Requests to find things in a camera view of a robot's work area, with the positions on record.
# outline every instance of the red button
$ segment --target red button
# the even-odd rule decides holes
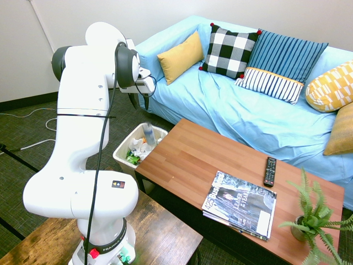
[[[92,256],[92,258],[97,258],[97,257],[99,256],[99,252],[98,252],[95,248],[93,248],[93,249],[89,252],[89,254]]]

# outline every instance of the yellow patterned pillow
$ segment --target yellow patterned pillow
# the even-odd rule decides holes
[[[353,103],[342,107],[335,119],[324,155],[353,153]]]
[[[306,99],[320,112],[333,112],[353,101],[353,60],[315,78],[307,87]]]

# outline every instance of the wooden coffee table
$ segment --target wooden coffee table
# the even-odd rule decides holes
[[[137,205],[126,217],[136,233],[132,264],[194,264],[202,236],[140,192]],[[68,264],[81,233],[73,219],[47,219],[1,260],[1,265]]]
[[[169,191],[182,205],[170,211],[242,262],[256,265],[301,264],[308,255],[309,247],[297,241],[289,227],[278,227],[283,221],[294,221],[302,214],[298,206],[299,192],[287,183],[301,182],[301,170],[294,166],[277,161],[275,185],[272,187],[277,192],[277,203],[268,242],[240,234],[202,216],[202,204],[218,170],[262,186],[267,157],[264,153],[182,119],[137,167],[136,177],[140,186],[141,179],[146,178]],[[344,189],[312,174],[308,173],[307,176],[310,182],[320,183],[328,206],[334,209],[332,220],[341,220]],[[337,249],[339,230],[329,232]]]

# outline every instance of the pillow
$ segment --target pillow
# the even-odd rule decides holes
[[[167,85],[170,85],[192,65],[204,58],[202,45],[197,31],[182,44],[157,55]]]
[[[342,107],[336,116],[324,155],[353,153],[353,103]]]
[[[320,112],[333,112],[353,101],[353,60],[315,78],[306,90],[311,107]]]
[[[314,43],[262,30],[244,78],[237,86],[296,104],[312,68],[328,43]]]
[[[210,46],[202,70],[238,78],[245,71],[257,33],[235,33],[211,23]]]

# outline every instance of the light blue sofa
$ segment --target light blue sofa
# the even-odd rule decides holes
[[[196,30],[206,57],[210,23],[235,32],[256,32],[230,23],[189,17],[136,46],[141,66],[157,79],[148,112],[176,124],[181,118],[251,146],[345,188],[344,207],[353,210],[353,153],[324,156],[336,113],[321,113],[305,100],[296,105],[234,85],[225,76],[199,71],[198,62],[167,86],[157,55],[181,44]],[[353,52],[327,47],[307,83],[322,73],[353,59]],[[144,108],[143,98],[140,106]]]

